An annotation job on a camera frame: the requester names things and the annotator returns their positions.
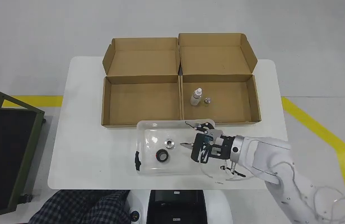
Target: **plaid shirt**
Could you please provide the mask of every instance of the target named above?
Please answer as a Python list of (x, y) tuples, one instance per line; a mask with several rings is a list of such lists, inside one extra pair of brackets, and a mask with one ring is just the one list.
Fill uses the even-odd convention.
[(124, 203), (128, 190), (60, 190), (29, 223), (130, 224)]

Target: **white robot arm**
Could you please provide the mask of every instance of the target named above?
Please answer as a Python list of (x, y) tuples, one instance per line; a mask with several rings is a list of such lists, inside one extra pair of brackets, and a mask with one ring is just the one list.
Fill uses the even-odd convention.
[[(247, 153), (250, 144), (256, 141), (253, 163), (249, 165)], [(291, 223), (320, 223), (324, 219), (316, 214), (315, 208), (323, 210), (323, 205), (314, 205), (316, 187), (300, 175), (294, 168), (291, 146), (275, 138), (250, 138), (236, 136), (231, 150), (231, 161), (249, 170), (265, 181), (267, 189), (286, 214)]]
[[(327, 221), (319, 215), (326, 215), (327, 210), (316, 195), (316, 187), (295, 170), (288, 142), (275, 138), (225, 136), (208, 123), (190, 126), (203, 132), (196, 135), (194, 143), (181, 144), (192, 150), (191, 158), (195, 162), (205, 164), (212, 157), (230, 160), (232, 173), (236, 164), (246, 168), (265, 181), (267, 189), (291, 223)], [(257, 142), (257, 147), (250, 165), (247, 154), (252, 142)]]

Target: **clear plastic container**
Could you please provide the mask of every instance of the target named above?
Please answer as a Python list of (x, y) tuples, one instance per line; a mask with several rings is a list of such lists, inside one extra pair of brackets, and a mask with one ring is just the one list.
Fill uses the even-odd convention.
[[(209, 122), (213, 126), (213, 120), (187, 120), (188, 123)], [(192, 143), (198, 132), (188, 126), (185, 120), (171, 121), (140, 121), (137, 124), (137, 151), (141, 162), (141, 175), (196, 175), (202, 174), (200, 165), (191, 157), (191, 150), (180, 143)], [(174, 147), (165, 147), (165, 141), (171, 139)], [(158, 150), (166, 150), (169, 158), (165, 162), (159, 162), (156, 158)], [(220, 165), (223, 162), (209, 159), (207, 164), (202, 164), (204, 171), (209, 173), (221, 172)]]

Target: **yellow floor line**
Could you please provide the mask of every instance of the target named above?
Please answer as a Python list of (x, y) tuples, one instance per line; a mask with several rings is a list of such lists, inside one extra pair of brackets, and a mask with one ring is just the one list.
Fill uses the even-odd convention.
[(303, 110), (298, 108), (294, 103), (292, 103), (289, 99), (282, 97), (282, 105), (283, 109), (291, 114), (296, 120), (301, 122), (306, 128), (310, 131), (315, 133), (318, 137), (320, 137), (324, 142), (334, 148), (339, 167), (341, 169), (341, 173), (343, 176), (344, 184), (345, 184), (345, 143), (339, 139), (336, 135), (332, 132), (327, 130), (323, 127), (320, 123), (314, 120), (311, 116), (306, 114)]
[[(62, 106), (63, 96), (12, 96), (31, 106), (35, 107), (60, 107)], [(5, 100), (3, 106), (10, 108), (18, 105)]]
[[(63, 96), (13, 96), (23, 102), (26, 102), (36, 107), (60, 107), (62, 106)], [(318, 137), (324, 140), (327, 144), (334, 148), (341, 173), (345, 184), (345, 143), (336, 135), (323, 127), (320, 123), (314, 120), (311, 116), (306, 114), (303, 110), (298, 108), (294, 103), (285, 97), (282, 97), (283, 109), (291, 114), (295, 119), (301, 122), (305, 127), (315, 133)], [(4, 107), (17, 106), (9, 101), (4, 101)]]

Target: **open cardboard box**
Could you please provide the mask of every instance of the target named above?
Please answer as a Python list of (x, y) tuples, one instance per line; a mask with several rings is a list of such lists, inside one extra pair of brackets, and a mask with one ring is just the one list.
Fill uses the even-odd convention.
[[(213, 119), (216, 123), (261, 121), (252, 72), (257, 59), (244, 34), (179, 34), (183, 119)], [(191, 106), (194, 90), (202, 102)], [(211, 98), (210, 104), (203, 99)]]
[(103, 59), (101, 124), (182, 119), (179, 66), (177, 38), (113, 39)]

